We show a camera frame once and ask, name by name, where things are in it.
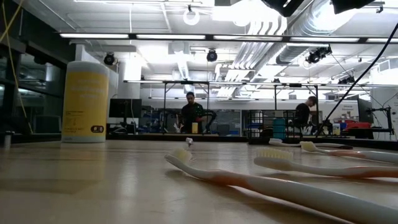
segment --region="fluorescent light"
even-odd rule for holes
[[[163,81],[150,81],[150,80],[127,80],[128,83],[163,83]]]
[[[164,97],[148,97],[148,99],[164,100]],[[178,97],[166,97],[166,100],[179,100],[179,98]]]
[[[281,41],[282,37],[256,35],[214,35],[215,40]]]
[[[288,47],[329,47],[328,44],[287,43]]]
[[[388,38],[369,38],[366,43],[386,43]],[[391,43],[398,43],[398,38],[391,39]]]
[[[193,2],[189,0],[181,0],[181,1],[176,1],[176,0],[132,0],[132,1],[127,1],[127,0],[74,0],[75,2],[85,2],[85,3],[103,3],[103,4],[166,4],[166,5],[187,5],[190,4],[192,6],[201,6],[202,2]]]
[[[128,34],[60,34],[63,38],[76,39],[128,39]]]
[[[325,42],[325,43],[333,43],[333,42],[357,42],[359,38],[355,37],[291,37],[290,41],[297,42]]]
[[[204,40],[205,35],[180,35],[180,34],[137,34],[137,39],[190,39],[190,40]]]
[[[209,84],[220,84],[220,85],[242,85],[243,82],[209,82]]]

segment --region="white toothbrush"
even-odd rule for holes
[[[321,168],[310,167],[295,163],[293,153],[278,149],[259,149],[254,163],[257,166],[267,167],[282,171],[296,171],[308,174],[327,175],[345,178],[371,178],[371,177],[394,177],[398,178],[398,167],[383,166],[357,166],[347,168]]]
[[[192,154],[184,149],[165,156],[167,162],[184,172],[221,185],[242,187],[260,194],[293,202],[355,223],[396,224],[398,210],[345,194],[288,180],[238,174],[225,170],[200,170],[187,165]]]
[[[273,146],[284,146],[284,147],[300,147],[300,143],[298,144],[287,144],[283,143],[281,139],[274,139],[271,138],[268,142],[270,145]],[[347,146],[343,144],[335,144],[335,143],[315,143],[317,147],[332,147],[337,149],[352,149],[352,146]]]
[[[331,156],[348,156],[398,164],[398,154],[394,153],[376,151],[324,150],[317,148],[313,142],[302,141],[300,144],[301,148],[308,152],[321,152]]]

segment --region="stage light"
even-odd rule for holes
[[[114,52],[108,52],[106,53],[106,56],[104,58],[104,63],[105,65],[116,65],[116,63],[118,62],[117,58],[114,56]]]
[[[330,55],[333,52],[330,47],[320,47],[317,50],[311,51],[310,55],[305,59],[308,63],[318,63],[320,60],[326,57],[326,55]]]
[[[217,61],[217,53],[216,50],[209,50],[209,52],[207,53],[207,57],[206,57],[208,62],[215,62]]]

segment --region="small yellow bottle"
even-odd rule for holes
[[[198,123],[192,123],[192,134],[198,134]]]

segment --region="person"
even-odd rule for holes
[[[187,93],[187,101],[188,104],[181,110],[181,115],[184,119],[182,131],[185,133],[192,133],[192,123],[198,123],[198,133],[202,133],[201,123],[205,120],[203,117],[203,107],[195,102],[195,94],[193,94],[193,92]]]
[[[308,97],[305,103],[301,103],[296,107],[296,115],[294,120],[294,126],[296,128],[302,128],[308,124],[308,118],[310,117],[310,108],[318,103],[318,99],[315,96]]]

